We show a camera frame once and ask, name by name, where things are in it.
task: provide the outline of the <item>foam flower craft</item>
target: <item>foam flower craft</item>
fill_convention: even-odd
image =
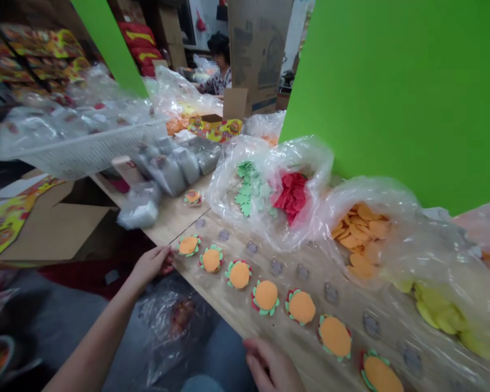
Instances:
[[[189,189],[185,193],[183,201],[189,205],[198,206],[201,204],[201,193],[196,191],[195,189]]]
[[[256,286],[252,289],[252,293],[250,293],[250,297],[252,298],[253,309],[261,316],[273,316],[279,306],[278,289],[268,280],[258,280]]]
[[[225,277],[228,279],[227,284],[238,290],[247,286],[251,275],[251,266],[243,260],[230,262],[229,268],[227,272],[225,272]]]
[[[338,318],[332,315],[321,315],[317,334],[323,349],[335,356],[338,362],[342,362],[344,358],[350,359],[352,357],[352,333]]]
[[[300,315],[298,317],[302,317],[303,321],[300,321],[297,317],[294,317],[290,311],[290,309],[291,309],[290,303],[291,303],[292,299],[294,298],[294,296],[296,296],[299,293],[301,293],[302,295],[298,296],[298,300],[300,300],[300,301],[298,301],[299,302],[298,307],[299,307],[299,313],[300,313]],[[314,305],[314,302],[312,301],[312,298],[309,296],[308,293],[306,293],[305,291],[302,291],[300,289],[289,290],[289,292],[287,293],[287,299],[285,301],[285,310],[286,310],[289,318],[296,321],[301,326],[308,324],[314,318],[314,315],[316,314],[316,307]]]
[[[286,173],[281,177],[283,189],[281,194],[271,195],[271,204],[274,208],[282,209],[287,214],[289,226],[305,206],[305,184],[308,179],[301,173]]]
[[[198,235],[181,237],[177,245],[178,254],[185,257],[194,256],[200,250],[200,244],[201,237]]]
[[[362,354],[363,361],[360,364],[360,373],[369,390],[373,392],[403,392],[403,384],[390,367],[390,361],[387,358],[379,356],[373,348]]]
[[[222,249],[216,245],[211,245],[210,248],[205,248],[205,251],[200,255],[200,267],[210,273],[216,273],[223,265]]]

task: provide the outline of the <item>green panel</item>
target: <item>green panel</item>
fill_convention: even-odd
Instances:
[[[71,1],[120,86],[137,96],[149,96],[107,0]]]
[[[281,139],[312,133],[346,178],[490,201],[490,0],[317,0]]]

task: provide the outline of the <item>plastic basket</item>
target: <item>plastic basket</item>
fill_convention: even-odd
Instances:
[[[0,154],[1,161],[27,162],[52,176],[78,180],[111,167],[111,160],[130,155],[138,143],[153,142],[167,136],[167,119],[126,126],[29,150]]]

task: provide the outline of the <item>paper box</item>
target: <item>paper box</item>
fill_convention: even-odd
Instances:
[[[243,122],[238,119],[223,120],[217,114],[191,117],[188,130],[197,136],[223,143],[241,133]]]
[[[232,87],[248,90],[248,113],[273,113],[292,0],[233,0],[228,8]]]
[[[18,209],[25,222],[16,240],[0,253],[0,266],[30,268],[110,257],[125,231],[116,224],[117,209],[106,206],[108,202],[89,178],[54,185],[38,196],[29,212]]]

